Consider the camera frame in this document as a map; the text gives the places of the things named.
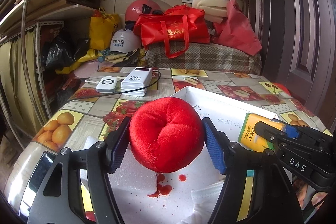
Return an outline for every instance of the yellow tissue package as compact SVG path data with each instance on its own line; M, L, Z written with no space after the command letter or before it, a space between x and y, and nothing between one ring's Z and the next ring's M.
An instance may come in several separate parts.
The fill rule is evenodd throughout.
M274 150L272 143L255 133L254 126L257 122L264 122L279 130L283 130L285 127L285 124L281 122L274 122L263 116L254 113L247 113L238 141L246 147L258 152L263 152L266 148Z

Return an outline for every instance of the red plush toy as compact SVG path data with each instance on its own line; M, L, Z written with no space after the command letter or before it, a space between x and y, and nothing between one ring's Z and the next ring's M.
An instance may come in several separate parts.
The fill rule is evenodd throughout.
M161 98L141 106L132 117L129 133L135 159L159 173L187 166L204 145L201 119L179 98Z

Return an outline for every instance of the curtain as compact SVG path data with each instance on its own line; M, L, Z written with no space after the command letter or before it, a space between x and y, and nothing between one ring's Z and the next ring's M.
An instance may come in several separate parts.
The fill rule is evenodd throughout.
M48 119L39 98L35 74L35 39L36 28L26 31L26 58L29 79L37 103L38 112L43 122L46 122ZM0 47L0 75L12 119L16 124L34 136L36 132L41 129L43 124L39 122L29 97L22 65L20 37L15 37Z

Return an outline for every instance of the door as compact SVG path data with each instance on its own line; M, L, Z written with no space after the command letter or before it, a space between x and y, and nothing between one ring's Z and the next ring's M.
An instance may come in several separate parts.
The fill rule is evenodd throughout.
M248 0L263 46L262 75L285 85L316 115L326 102L336 115L335 7L335 0Z

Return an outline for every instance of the plaid blanket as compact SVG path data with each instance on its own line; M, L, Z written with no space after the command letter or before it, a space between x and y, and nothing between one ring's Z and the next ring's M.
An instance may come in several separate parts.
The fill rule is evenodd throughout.
M170 52L181 51L184 42L171 41ZM249 56L234 48L217 44L190 43L188 50L169 59L163 43L149 45L146 53L147 66L152 68L202 69L228 72L260 74L261 58L259 54Z

